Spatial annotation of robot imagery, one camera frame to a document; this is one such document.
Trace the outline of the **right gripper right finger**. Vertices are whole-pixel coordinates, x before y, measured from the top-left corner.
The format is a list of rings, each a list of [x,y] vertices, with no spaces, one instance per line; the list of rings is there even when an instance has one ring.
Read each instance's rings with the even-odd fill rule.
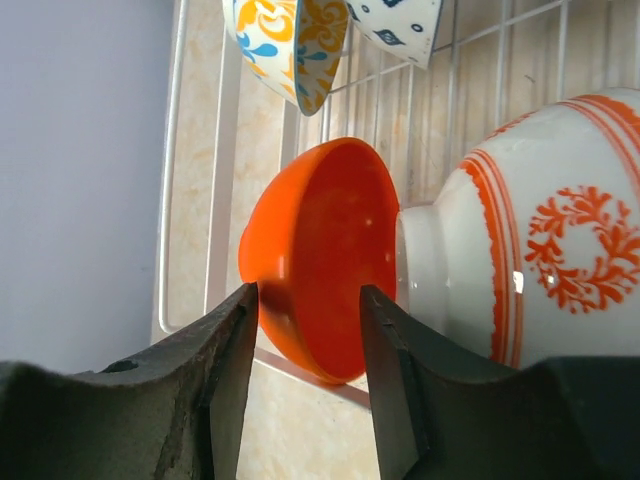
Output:
[[[384,479],[635,479],[639,361],[556,357],[515,370],[360,292]]]

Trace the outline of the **white wire dish rack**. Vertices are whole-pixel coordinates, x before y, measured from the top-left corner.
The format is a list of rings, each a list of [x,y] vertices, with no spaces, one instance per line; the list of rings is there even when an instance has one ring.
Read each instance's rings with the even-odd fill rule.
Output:
[[[549,108],[543,104],[569,101],[574,94],[625,88],[639,90],[639,1],[446,1],[442,30],[428,71],[392,60],[390,54],[373,53],[364,34],[348,33],[346,66],[340,67],[336,92],[312,119],[276,110],[276,120],[264,120],[260,129],[282,135],[281,164],[311,146],[313,140],[338,133],[355,134],[379,149],[391,169],[402,202],[433,200],[451,173],[484,143],[484,137],[520,114]],[[238,170],[248,153],[231,153],[241,138],[241,127],[231,127],[229,143],[214,154],[213,182],[222,167]],[[588,346],[595,353],[639,355],[639,306],[614,303],[613,317],[591,311],[577,314],[594,336]],[[258,334],[254,366],[259,378],[302,382],[334,390],[351,402],[364,405],[368,389],[364,377],[350,386],[329,387],[277,353],[266,334]]]

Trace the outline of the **blue bowl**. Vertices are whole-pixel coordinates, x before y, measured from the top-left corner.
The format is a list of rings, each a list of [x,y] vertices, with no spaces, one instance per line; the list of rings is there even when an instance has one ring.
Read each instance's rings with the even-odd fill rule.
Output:
[[[442,0],[346,1],[358,31],[381,50],[427,69],[434,49]]]

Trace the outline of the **orange bottom bowl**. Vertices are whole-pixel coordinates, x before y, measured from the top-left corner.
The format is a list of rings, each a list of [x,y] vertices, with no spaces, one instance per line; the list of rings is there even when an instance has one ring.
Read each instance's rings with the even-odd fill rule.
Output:
[[[342,137],[294,159],[269,183],[241,236],[238,269],[259,292],[259,322],[298,367],[330,384],[365,371],[359,297],[396,294],[399,203],[365,141]]]

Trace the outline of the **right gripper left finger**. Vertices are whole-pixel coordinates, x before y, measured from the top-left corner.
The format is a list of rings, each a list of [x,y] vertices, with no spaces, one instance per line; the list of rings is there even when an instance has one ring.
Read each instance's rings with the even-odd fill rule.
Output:
[[[100,372],[1,365],[5,479],[232,479],[257,333],[258,291]]]

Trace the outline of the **orange white leaf bowl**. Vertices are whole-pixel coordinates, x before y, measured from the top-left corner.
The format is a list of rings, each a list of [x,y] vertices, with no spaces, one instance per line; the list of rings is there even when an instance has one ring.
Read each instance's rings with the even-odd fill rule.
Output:
[[[469,151],[436,200],[399,212],[396,302],[521,369],[639,352],[639,93],[521,115]]]

